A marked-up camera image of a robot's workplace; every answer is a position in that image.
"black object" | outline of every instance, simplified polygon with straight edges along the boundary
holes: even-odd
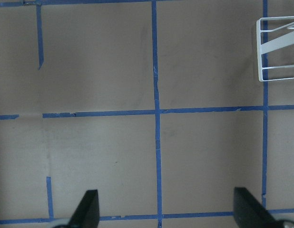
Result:
[[[234,219],[240,228],[294,228],[292,221],[276,221],[246,188],[234,189]]]
[[[86,191],[67,225],[54,228],[97,228],[99,223],[98,191]]]

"blue tape grid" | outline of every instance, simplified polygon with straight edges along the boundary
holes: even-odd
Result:
[[[263,0],[263,17],[267,17],[267,0]],[[267,29],[267,21],[263,21],[264,29]],[[267,42],[267,33],[264,34],[263,43]],[[264,55],[263,65],[268,66],[267,54]],[[267,70],[264,71],[265,80],[268,78]],[[263,89],[263,146],[262,146],[262,198],[261,203],[266,208],[266,172],[267,172],[267,124],[268,124],[268,82],[264,82]]]
[[[117,3],[117,2],[152,2],[152,38],[153,38],[153,68],[154,68],[154,99],[155,110],[133,110],[133,111],[107,111],[107,112],[78,112],[78,113],[48,113],[43,114],[43,118],[61,118],[61,117],[85,117],[85,116],[116,116],[116,115],[145,115],[154,114],[156,117],[156,158],[157,158],[157,214],[156,215],[130,215],[130,216],[107,216],[100,220],[134,220],[134,219],[158,219],[158,227],[162,227],[162,219],[172,218],[198,218],[198,217],[216,217],[232,216],[232,212],[207,212],[207,213],[187,213],[187,214],[163,214],[162,213],[162,183],[161,183],[161,148],[160,148],[160,115],[169,113],[207,113],[207,112],[234,112],[234,111],[263,111],[263,176],[262,176],[262,204],[266,206],[266,169],[267,169],[267,122],[269,110],[294,110],[294,105],[268,105],[268,83],[264,82],[264,103],[263,106],[234,106],[234,107],[206,107],[206,108],[179,108],[179,109],[160,109],[158,92],[158,64],[157,64],[157,3],[163,0],[40,0],[40,1],[20,1],[3,2],[0,7],[15,7],[23,5],[36,5],[37,31],[38,31],[38,49],[39,49],[39,68],[42,66],[43,42],[42,42],[42,22],[41,5],[55,4],[85,4],[85,3]],[[263,17],[267,17],[267,0],[263,0]],[[264,28],[267,28],[267,22],[264,21]],[[263,42],[267,42],[267,34],[264,34]],[[263,65],[268,65],[267,55],[264,55]],[[0,120],[16,119],[19,115],[0,115]],[[43,223],[54,220],[51,177],[47,177],[47,194],[49,218],[34,219],[8,219],[0,220],[0,224],[18,224],[18,223]],[[270,213],[294,213],[294,209],[274,209]]]

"floor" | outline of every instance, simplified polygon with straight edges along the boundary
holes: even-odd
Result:
[[[125,1],[0,0],[0,228],[87,189],[101,228],[236,228],[235,186],[294,220],[294,80],[255,51],[294,0]]]

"white metal frame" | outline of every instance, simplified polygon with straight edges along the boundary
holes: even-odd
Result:
[[[287,33],[281,37],[268,41],[266,43],[261,44],[261,34],[263,32],[274,32],[279,29],[294,29],[294,22],[285,24],[275,29],[268,29],[268,30],[261,30],[261,21],[264,20],[287,20],[287,19],[294,19],[294,16],[290,17],[274,17],[274,18],[260,18],[256,23],[256,30],[257,30],[257,59],[258,59],[258,76],[259,81],[278,81],[278,80],[286,80],[286,79],[294,79],[294,77],[288,78],[277,78],[277,79],[267,79],[265,80],[263,77],[263,70],[264,69],[276,69],[276,68],[291,68],[294,65],[286,65],[286,66],[269,66],[263,67],[262,66],[262,54],[269,53],[271,51],[275,51],[277,49],[284,48],[286,46],[294,44],[294,31]]]

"vertical blue tape line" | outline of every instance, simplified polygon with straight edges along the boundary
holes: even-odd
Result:
[[[47,177],[47,194],[48,194],[49,219],[50,221],[52,221],[54,219],[54,209],[53,209],[51,177]]]
[[[161,168],[161,139],[160,139],[160,102],[158,91],[158,64],[157,64],[157,2],[151,2],[152,14],[152,53],[153,53],[153,82],[156,116],[156,159],[157,159],[157,219],[158,228],[162,227],[162,168]]]
[[[263,17],[267,17],[268,5],[267,0],[263,0]],[[263,30],[267,30],[267,21],[263,21]],[[267,33],[264,33],[263,43],[268,41]],[[263,65],[268,66],[267,54],[264,55]],[[268,79],[268,72],[265,70],[264,73],[265,80]],[[262,205],[266,208],[266,172],[267,172],[267,130],[268,130],[268,82],[264,82],[263,91],[263,147],[262,147]]]
[[[37,35],[38,35],[38,56],[39,56],[39,68],[40,70],[44,57],[43,57],[43,39],[42,39],[42,22],[41,22],[41,5],[36,5],[37,16]]]

